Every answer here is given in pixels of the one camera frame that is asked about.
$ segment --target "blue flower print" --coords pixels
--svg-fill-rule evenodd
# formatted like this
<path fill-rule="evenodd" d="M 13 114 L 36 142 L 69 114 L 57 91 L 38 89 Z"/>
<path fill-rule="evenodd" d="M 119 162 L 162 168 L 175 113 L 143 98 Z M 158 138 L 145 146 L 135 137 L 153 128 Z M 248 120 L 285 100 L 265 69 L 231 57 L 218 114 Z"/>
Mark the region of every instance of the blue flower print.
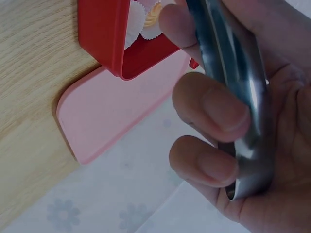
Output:
<path fill-rule="evenodd" d="M 127 206 L 127 211 L 122 211 L 119 214 L 119 217 L 121 219 L 119 228 L 122 230 L 127 230 L 127 233 L 134 233 L 145 222 L 147 222 L 148 218 L 151 215 L 152 212 L 147 211 L 147 207 L 145 204 L 141 204 L 137 208 L 135 207 L 135 205 L 129 204 Z M 147 224 L 145 224 L 139 232 L 147 233 L 148 228 L 152 227 L 152 225 L 152 222 L 148 221 Z"/>
<path fill-rule="evenodd" d="M 169 181 L 175 186 L 175 187 L 178 187 L 181 183 L 182 183 L 182 179 L 177 175 L 177 173 L 173 170 L 173 169 L 170 169 L 168 172 L 167 172 L 167 176 L 168 176 L 168 179 Z"/>
<path fill-rule="evenodd" d="M 48 205 L 47 220 L 50 221 L 58 231 L 72 231 L 72 225 L 79 225 L 78 215 L 80 210 L 73 207 L 71 200 L 55 200 L 53 205 Z"/>

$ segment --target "wooden table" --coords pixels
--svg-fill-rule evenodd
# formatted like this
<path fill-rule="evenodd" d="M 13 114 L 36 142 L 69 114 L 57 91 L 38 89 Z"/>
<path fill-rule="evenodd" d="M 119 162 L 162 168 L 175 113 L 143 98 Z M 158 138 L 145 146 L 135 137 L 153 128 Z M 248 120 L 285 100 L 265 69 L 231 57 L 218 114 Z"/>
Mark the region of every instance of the wooden table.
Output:
<path fill-rule="evenodd" d="M 55 118 L 64 90 L 98 67 L 76 7 L 0 0 L 0 230 L 78 167 Z"/>

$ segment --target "red plastic box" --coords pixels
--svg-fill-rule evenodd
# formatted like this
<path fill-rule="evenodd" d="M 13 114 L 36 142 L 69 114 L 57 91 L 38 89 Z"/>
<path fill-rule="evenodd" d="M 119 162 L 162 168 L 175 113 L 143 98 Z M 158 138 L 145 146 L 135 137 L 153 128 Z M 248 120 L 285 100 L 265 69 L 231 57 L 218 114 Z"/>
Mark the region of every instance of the red plastic box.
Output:
<path fill-rule="evenodd" d="M 164 35 L 141 36 L 124 51 L 130 0 L 78 0 L 79 42 L 113 75 L 130 80 L 179 48 Z"/>

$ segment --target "hand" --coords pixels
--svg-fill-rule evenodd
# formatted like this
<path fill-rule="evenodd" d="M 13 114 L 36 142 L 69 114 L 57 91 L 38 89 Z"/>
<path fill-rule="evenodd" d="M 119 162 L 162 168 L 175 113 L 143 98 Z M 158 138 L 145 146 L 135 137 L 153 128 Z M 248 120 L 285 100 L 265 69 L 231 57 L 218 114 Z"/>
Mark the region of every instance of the hand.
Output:
<path fill-rule="evenodd" d="M 282 0 L 223 0 L 261 45 L 276 127 L 276 175 L 263 195 L 229 202 L 223 187 L 238 174 L 235 159 L 191 136 L 179 138 L 170 163 L 227 218 L 254 233 L 311 232 L 311 20 Z M 184 1 L 160 15 L 164 34 L 202 64 L 195 25 Z M 173 92 L 180 118 L 210 142 L 231 142 L 250 124 L 247 106 L 200 73 Z"/>

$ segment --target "pink plastic tray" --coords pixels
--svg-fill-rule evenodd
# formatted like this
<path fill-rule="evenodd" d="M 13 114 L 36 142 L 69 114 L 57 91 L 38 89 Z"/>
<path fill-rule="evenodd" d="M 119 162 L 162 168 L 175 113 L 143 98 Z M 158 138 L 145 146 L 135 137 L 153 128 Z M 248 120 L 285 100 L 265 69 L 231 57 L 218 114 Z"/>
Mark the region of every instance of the pink plastic tray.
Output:
<path fill-rule="evenodd" d="M 179 50 L 131 81 L 101 67 L 70 86 L 57 117 L 78 162 L 92 162 L 159 106 L 189 62 Z"/>

